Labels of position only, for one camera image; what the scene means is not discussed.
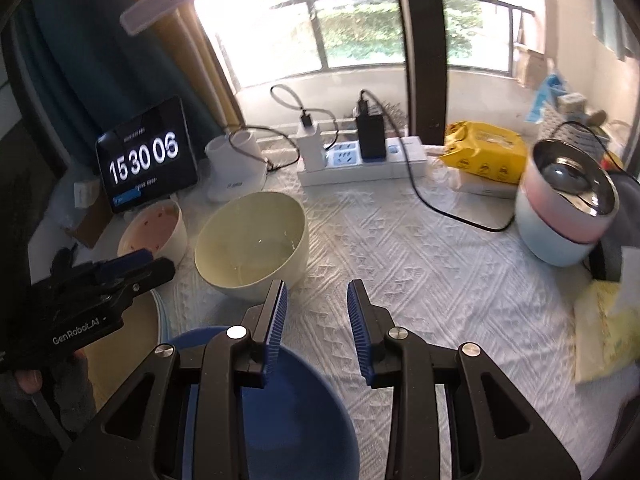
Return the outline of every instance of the white textured tablecloth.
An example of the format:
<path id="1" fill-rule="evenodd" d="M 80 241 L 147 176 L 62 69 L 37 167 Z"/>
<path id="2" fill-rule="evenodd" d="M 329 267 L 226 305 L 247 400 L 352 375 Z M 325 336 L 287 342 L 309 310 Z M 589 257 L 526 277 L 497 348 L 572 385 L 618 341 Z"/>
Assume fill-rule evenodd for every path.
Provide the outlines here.
<path id="1" fill-rule="evenodd" d="M 499 226 L 513 202 L 459 194 L 434 167 L 423 195 L 447 211 Z M 635 366 L 575 386 L 572 304 L 588 283 L 580 266 L 555 269 L 536 259 L 515 226 L 491 234 L 440 216 L 414 196 L 407 180 L 302 189 L 293 168 L 270 176 L 266 188 L 303 203 L 310 256 L 291 292 L 283 343 L 328 381 L 347 407 L 360 444 L 360 478 L 383 478 L 391 391 L 372 391 L 360 376 L 346 308 L 350 280 L 364 281 L 375 304 L 426 341 L 456 348 L 475 341 L 515 383 L 574 458 L 583 478 L 599 466 L 621 403 L 638 389 Z M 200 326 L 233 324 L 244 309 L 215 291 L 193 262 L 197 235 L 215 210 L 202 190 L 180 197 L 189 249 L 175 279 L 159 292 L 174 335 Z M 444 394 L 438 392 L 440 413 Z M 440 431 L 448 439 L 445 417 Z M 450 478 L 442 447 L 442 478 Z"/>

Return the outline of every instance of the yellow bag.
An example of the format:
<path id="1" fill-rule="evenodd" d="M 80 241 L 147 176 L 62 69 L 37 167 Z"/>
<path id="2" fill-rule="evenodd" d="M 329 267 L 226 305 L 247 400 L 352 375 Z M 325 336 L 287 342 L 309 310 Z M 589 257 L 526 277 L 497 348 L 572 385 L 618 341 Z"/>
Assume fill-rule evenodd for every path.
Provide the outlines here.
<path id="1" fill-rule="evenodd" d="M 447 166 L 498 182 L 517 184 L 527 161 L 527 145 L 516 132 L 487 123 L 450 124 L 445 136 Z"/>

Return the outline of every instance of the digital clock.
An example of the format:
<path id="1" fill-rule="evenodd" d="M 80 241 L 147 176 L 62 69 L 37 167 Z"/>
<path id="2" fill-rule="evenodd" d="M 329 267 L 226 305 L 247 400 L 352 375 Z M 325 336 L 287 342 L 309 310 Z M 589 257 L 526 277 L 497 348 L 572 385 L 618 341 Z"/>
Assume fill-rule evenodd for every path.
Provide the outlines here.
<path id="1" fill-rule="evenodd" d="M 198 180 L 177 97 L 103 134 L 95 149 L 114 213 L 193 186 Z"/>

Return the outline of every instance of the stainless steel bowl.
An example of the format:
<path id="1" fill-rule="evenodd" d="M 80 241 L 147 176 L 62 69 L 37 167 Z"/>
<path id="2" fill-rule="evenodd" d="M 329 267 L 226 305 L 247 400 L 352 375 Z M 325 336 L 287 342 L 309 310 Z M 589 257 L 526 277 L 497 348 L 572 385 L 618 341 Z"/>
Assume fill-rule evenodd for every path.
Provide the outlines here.
<path id="1" fill-rule="evenodd" d="M 549 227 L 579 244 L 599 240 L 619 207 L 609 175 L 587 153 L 562 140 L 535 144 L 521 187 Z"/>

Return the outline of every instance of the metal screw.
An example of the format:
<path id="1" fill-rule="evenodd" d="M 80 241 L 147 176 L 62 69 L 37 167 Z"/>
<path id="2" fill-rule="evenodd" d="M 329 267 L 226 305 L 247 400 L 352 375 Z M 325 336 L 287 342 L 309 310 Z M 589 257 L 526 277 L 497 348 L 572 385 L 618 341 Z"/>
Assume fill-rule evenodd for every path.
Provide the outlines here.
<path id="1" fill-rule="evenodd" d="M 407 339 L 409 337 L 409 332 L 401 326 L 395 326 L 389 330 L 389 337 L 391 339 Z"/>
<path id="2" fill-rule="evenodd" d="M 174 354 L 174 347 L 171 345 L 158 345 L 154 352 L 160 357 L 171 357 Z"/>
<path id="3" fill-rule="evenodd" d="M 477 357 L 480 355 L 481 349 L 476 343 L 464 343 L 462 345 L 462 353 L 469 357 Z"/>
<path id="4" fill-rule="evenodd" d="M 236 325 L 226 329 L 226 335 L 230 339 L 242 339 L 246 336 L 246 328 L 244 326 Z"/>

